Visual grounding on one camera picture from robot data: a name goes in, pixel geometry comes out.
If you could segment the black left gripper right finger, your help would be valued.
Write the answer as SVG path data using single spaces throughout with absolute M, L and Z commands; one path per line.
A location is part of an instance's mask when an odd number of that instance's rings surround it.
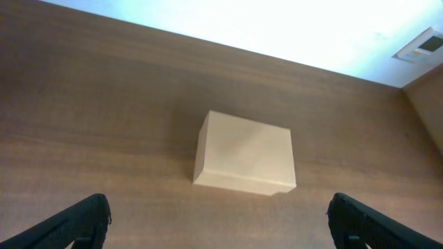
M 328 226 L 337 249 L 442 249 L 426 237 L 344 193 L 336 193 L 327 210 Z

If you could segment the cardboard box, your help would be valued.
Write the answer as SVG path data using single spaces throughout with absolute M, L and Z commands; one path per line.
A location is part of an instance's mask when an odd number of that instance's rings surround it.
M 266 196 L 290 192 L 296 188 L 291 131 L 209 111 L 192 183 Z

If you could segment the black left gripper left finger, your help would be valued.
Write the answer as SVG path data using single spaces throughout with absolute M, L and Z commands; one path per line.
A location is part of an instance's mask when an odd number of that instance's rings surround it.
M 111 210 L 104 194 L 92 194 L 33 227 L 1 242 L 2 248 L 102 249 Z

